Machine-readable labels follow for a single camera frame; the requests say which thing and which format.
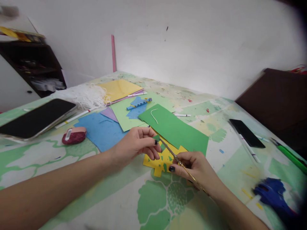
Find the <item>left hand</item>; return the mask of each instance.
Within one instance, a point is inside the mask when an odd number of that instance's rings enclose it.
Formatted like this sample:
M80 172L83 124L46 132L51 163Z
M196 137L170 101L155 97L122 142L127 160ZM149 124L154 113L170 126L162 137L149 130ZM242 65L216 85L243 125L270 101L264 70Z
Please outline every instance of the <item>left hand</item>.
M117 169L128 165L137 155L145 153L151 160L160 159L162 152L158 141L153 139L157 134L152 128L134 127L120 142L109 150L112 162Z

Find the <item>smartphone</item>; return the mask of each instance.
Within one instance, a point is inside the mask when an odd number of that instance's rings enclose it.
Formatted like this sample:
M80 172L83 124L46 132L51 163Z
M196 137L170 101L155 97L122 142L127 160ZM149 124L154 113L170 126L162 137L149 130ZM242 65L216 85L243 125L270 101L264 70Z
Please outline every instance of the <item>smartphone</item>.
M264 144L253 134L253 132L241 120L229 119L232 125L241 134L250 147L265 148Z
M28 141L71 116L76 104L53 99L0 127L1 135Z

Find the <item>white yarn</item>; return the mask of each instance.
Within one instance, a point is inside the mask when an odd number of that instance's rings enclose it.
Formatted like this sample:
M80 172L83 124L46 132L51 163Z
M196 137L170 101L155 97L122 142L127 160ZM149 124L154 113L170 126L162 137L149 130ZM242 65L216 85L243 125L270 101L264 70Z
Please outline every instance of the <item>white yarn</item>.
M158 109L155 109L155 110L158 110ZM154 116L153 116L152 112L155 111L155 110L152 110L152 111L150 112L150 114L152 115L153 118L154 118ZM156 118L154 118L154 119L156 120L156 123L159 124L159 123L157 122L157 119L156 119Z
M104 108L110 103L110 97L106 89L91 84L81 84L64 90L57 90L51 95L52 98L60 98L77 104L82 110L93 107Z

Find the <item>scissors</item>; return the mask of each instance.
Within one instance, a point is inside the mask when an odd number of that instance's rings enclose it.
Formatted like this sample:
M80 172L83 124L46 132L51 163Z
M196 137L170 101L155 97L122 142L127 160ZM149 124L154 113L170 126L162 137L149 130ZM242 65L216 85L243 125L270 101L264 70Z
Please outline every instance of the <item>scissors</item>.
M190 177L193 179L193 181L209 196L209 194L205 191L205 189L197 182L197 180L190 174L190 172L186 169L186 167L184 166L184 164L179 160L179 158L173 153L173 151L167 146L167 144L161 139L159 138L160 141L162 142L162 144L164 144L164 146L168 149L168 151L173 155L173 157L175 158L175 160L179 163L179 165L181 167L183 167L185 169L185 171L190 175Z

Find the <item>paint-stained table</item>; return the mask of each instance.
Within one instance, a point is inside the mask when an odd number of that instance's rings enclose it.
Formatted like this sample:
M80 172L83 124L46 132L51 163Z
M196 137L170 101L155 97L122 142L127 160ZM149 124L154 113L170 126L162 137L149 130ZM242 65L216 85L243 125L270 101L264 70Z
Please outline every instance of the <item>paint-stained table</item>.
M226 98L124 72L91 82L98 84L120 78L169 98L175 104L176 112L191 114L191 117L180 119L209 136L206 157L221 180L271 229L281 229L282 224L274 211L254 202L252 188L261 178L280 178L287 189L286 202L296 210L302 199L302 181L306 176L272 143L263 142L265 149L254 148L261 160L256 164L228 120L242 120L255 134L279 140L274 134ZM0 125L24 114L23 109L31 110L48 100L49 97L43 98L1 114ZM61 143L63 133L76 123L78 120L57 130L53 128L28 143L0 139L0 189L98 154L99 150L88 139L73 146ZM139 155L121 172L96 184L42 229L226 228L211 199L196 192L185 179L170 173L162 172L161 178L154 177L153 169L142 165L143 159L144 155Z

